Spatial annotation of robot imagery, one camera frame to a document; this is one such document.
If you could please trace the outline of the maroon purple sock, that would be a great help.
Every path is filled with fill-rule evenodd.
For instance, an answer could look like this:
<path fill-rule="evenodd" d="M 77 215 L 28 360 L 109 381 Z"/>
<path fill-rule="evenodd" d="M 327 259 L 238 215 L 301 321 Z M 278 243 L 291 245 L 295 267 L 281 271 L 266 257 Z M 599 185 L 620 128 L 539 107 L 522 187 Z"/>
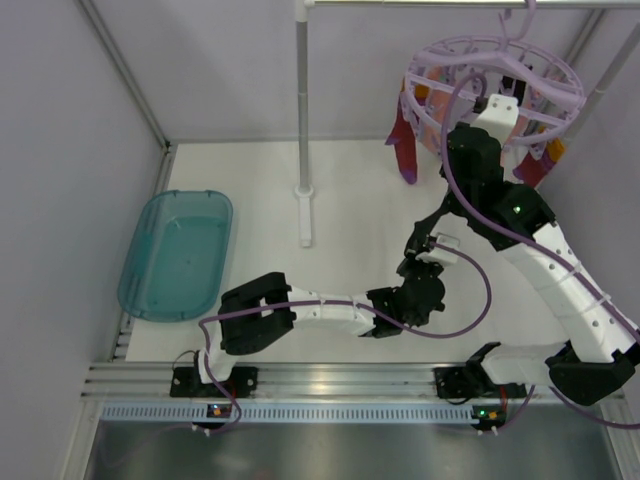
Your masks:
<path fill-rule="evenodd" d="M 526 149 L 524 157 L 513 169 L 513 175 L 524 184 L 537 188 L 551 172 L 566 152 L 566 146 L 559 138 L 544 146 L 534 145 Z"/>
<path fill-rule="evenodd" d="M 414 185 L 418 177 L 416 140 L 411 125 L 404 119 L 402 97 L 404 85 L 401 85 L 396 105 L 396 116 L 385 145 L 394 148 L 397 167 L 401 177 L 409 185 Z"/>

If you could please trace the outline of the lilac round clip hanger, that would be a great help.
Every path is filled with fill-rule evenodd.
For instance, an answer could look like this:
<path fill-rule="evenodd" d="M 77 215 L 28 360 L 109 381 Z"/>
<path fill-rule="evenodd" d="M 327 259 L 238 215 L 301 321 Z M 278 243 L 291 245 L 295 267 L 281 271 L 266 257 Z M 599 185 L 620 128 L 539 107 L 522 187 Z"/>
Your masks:
<path fill-rule="evenodd" d="M 509 11 L 499 15 L 500 33 L 465 34 L 435 41 L 418 50 L 402 79 L 404 119 L 419 142 L 420 121 L 437 122 L 419 105 L 417 85 L 451 95 L 445 114 L 452 122 L 472 123 L 491 94 L 515 97 L 519 119 L 504 149 L 544 146 L 563 135 L 586 103 L 583 84 L 557 55 L 525 40 L 537 4 L 529 1 L 516 30 Z"/>

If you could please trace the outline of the pink patterned sock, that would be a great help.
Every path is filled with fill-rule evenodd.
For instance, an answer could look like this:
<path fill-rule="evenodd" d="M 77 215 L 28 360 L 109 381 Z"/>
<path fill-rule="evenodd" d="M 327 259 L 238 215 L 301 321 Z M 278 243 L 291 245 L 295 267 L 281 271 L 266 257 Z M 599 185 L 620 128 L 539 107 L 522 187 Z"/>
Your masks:
<path fill-rule="evenodd" d="M 433 127 L 428 122 L 420 121 L 419 142 L 434 156 L 440 156 L 441 123 L 451 95 L 448 92 L 434 90 L 431 87 L 417 85 L 415 97 L 419 105 L 437 122 Z"/>

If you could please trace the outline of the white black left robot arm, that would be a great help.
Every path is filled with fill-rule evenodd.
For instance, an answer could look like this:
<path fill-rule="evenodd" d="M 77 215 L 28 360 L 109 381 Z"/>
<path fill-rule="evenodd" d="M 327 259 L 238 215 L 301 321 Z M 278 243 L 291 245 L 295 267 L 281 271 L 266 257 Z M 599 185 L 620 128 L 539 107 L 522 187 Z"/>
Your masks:
<path fill-rule="evenodd" d="M 397 273 L 396 287 L 369 290 L 357 296 L 330 296 L 293 287 L 285 274 L 271 272 L 238 286 L 221 297 L 219 319 L 200 321 L 205 346 L 194 358 L 195 390 L 227 380 L 239 357 L 265 350 L 293 330 L 320 328 L 354 337 L 383 339 L 406 328 L 429 323 L 444 310 L 444 267 L 420 258 L 432 250 L 433 225 L 415 224 Z"/>

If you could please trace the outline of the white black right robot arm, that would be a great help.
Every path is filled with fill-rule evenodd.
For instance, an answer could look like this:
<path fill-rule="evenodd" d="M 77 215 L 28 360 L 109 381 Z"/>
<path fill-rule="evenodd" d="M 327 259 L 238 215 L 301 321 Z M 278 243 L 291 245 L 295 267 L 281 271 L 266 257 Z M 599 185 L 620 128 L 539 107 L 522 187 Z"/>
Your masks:
<path fill-rule="evenodd" d="M 541 195 L 504 179 L 501 145 L 480 127 L 448 134 L 443 205 L 465 219 L 539 295 L 567 338 L 549 345 L 483 347 L 476 363 L 493 384 L 554 388 L 591 406 L 621 389 L 639 363 L 639 328 L 606 297 L 566 241 Z"/>

